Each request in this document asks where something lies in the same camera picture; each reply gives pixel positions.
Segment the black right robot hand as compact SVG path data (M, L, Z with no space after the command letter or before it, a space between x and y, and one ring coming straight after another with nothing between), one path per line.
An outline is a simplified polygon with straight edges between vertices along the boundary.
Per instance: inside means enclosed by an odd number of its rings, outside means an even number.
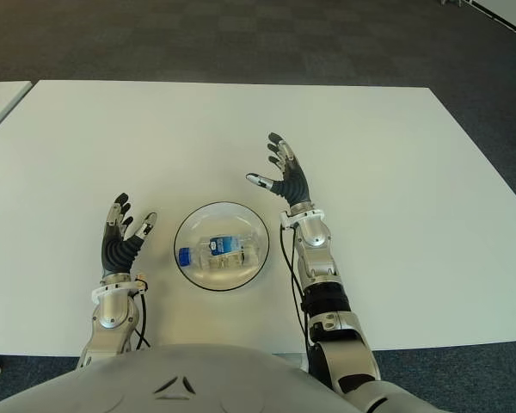
M248 173L245 178L254 185L285 199L289 207L310 202L310 191L298 158L289 144L277 133L269 133L267 148L273 153L268 161L281 174L280 180L273 180L256 173Z

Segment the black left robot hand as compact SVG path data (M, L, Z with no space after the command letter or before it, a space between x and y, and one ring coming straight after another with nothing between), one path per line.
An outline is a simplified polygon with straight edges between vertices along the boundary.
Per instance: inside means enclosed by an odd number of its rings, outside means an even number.
M136 231L126 237L126 229L133 222L133 217L126 217L130 208L128 194L121 193L108 210L101 241L102 279L113 274L130 274L145 239L157 222L157 214L149 213Z

